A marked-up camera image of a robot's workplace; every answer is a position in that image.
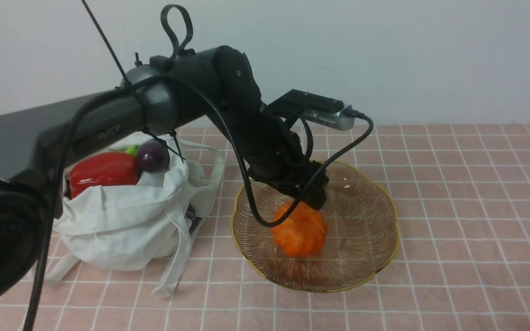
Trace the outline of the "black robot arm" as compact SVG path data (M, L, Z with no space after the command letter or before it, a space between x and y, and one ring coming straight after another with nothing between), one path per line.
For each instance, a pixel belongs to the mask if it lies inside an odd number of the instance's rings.
M0 296L34 264L46 266L52 220L61 215L61 173L135 132L169 134L208 116L246 172L318 210L322 164L261 100L246 54L219 46L154 57L119 88L0 115Z

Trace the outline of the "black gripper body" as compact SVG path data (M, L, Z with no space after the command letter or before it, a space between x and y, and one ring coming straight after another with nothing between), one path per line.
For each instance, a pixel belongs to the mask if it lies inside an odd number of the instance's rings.
M285 167L272 179L265 179L265 183L314 210L321 210L327 201L325 190L329 178L326 168L317 161L297 168Z

